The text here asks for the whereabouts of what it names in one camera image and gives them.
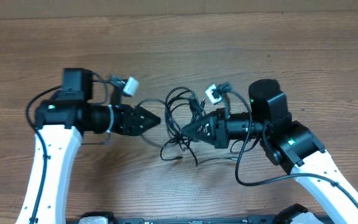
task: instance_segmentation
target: wall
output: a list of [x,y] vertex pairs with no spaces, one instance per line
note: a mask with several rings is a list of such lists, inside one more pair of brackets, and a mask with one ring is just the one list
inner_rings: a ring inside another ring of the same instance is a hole
[[0,19],[358,10],[358,0],[0,0]]

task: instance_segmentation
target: wooden table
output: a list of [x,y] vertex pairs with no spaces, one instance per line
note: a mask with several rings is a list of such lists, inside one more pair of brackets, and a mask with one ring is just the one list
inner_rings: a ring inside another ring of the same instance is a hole
[[[0,21],[0,223],[17,218],[31,170],[34,135],[24,108],[36,94],[61,84],[65,67],[88,68],[105,78],[136,77],[137,95],[125,99],[132,105],[165,98],[180,85],[204,97],[207,86],[225,81],[247,98],[252,82],[275,78],[294,119],[325,143],[358,190],[358,12]],[[96,100],[102,95],[97,86]],[[160,105],[145,107],[163,115]],[[232,107],[244,110],[234,99]],[[175,116],[182,124],[190,117],[188,110]],[[162,124],[146,136],[163,142],[164,129]],[[89,133],[84,142],[103,138]],[[201,160],[228,154],[203,143],[193,146]],[[294,180],[243,187],[233,162],[196,168],[189,152],[173,147],[167,154],[185,158],[166,162],[158,151],[118,135],[107,146],[82,147],[67,217],[93,210],[118,217],[238,217],[275,214],[293,203],[324,213]],[[260,147],[245,155],[240,172],[249,182],[284,174]]]

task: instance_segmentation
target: wood tabletop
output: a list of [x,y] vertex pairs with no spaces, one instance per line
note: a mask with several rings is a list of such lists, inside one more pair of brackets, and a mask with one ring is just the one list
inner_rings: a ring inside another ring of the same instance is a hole
[[[87,68],[104,78],[136,77],[137,95],[124,99],[132,105],[164,99],[176,86],[203,98],[210,84],[225,81],[248,98],[252,82],[277,79],[294,119],[324,142],[358,191],[358,12],[0,21],[0,223],[15,222],[31,171],[34,134],[24,108],[36,94],[61,84],[65,67]],[[103,90],[95,89],[100,100]],[[244,111],[237,100],[232,103],[233,111]],[[145,108],[163,116],[161,105]],[[174,116],[186,124],[190,113],[183,109]],[[168,139],[164,124],[146,136]],[[104,138],[88,133],[83,142]],[[200,160],[229,153],[203,143],[193,149]],[[94,210],[118,217],[239,217],[276,214],[294,203],[324,214],[294,180],[243,187],[234,178],[234,162],[196,168],[188,151],[167,151],[178,154],[185,158],[161,161],[158,148],[116,134],[107,146],[81,147],[67,217]],[[244,156],[240,173],[248,182],[284,174],[260,146]]]

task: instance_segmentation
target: wood grain surface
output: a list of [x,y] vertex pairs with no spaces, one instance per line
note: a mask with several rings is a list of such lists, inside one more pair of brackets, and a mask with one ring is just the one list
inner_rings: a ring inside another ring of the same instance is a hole
[[[247,98],[252,82],[276,78],[293,117],[325,143],[358,190],[358,12],[0,21],[0,223],[15,222],[31,170],[34,135],[24,108],[36,94],[59,85],[65,67],[88,68],[106,78],[136,77],[137,95],[125,99],[132,105],[164,99],[180,85],[203,97],[207,86],[225,81]],[[97,86],[95,100],[102,95]],[[244,110],[232,101],[233,111]],[[145,107],[163,115],[160,105]],[[190,114],[182,110],[175,116],[185,124]],[[162,124],[146,136],[163,142],[164,129]],[[104,137],[87,134],[84,142]],[[203,143],[194,149],[201,160],[229,153]],[[238,217],[275,214],[294,203],[324,214],[294,180],[243,187],[234,178],[233,162],[196,168],[189,152],[167,151],[177,154],[185,158],[161,161],[156,147],[118,135],[107,146],[82,147],[67,217],[93,210],[118,217]],[[240,173],[249,182],[284,174],[260,146],[245,155]]]

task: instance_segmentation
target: green indicator light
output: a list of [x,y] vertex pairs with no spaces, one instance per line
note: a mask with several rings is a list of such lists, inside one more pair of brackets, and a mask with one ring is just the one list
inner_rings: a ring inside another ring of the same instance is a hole
[[288,143],[289,143],[290,146],[292,146],[293,144],[295,144],[295,141],[291,139],[291,140],[288,141]]

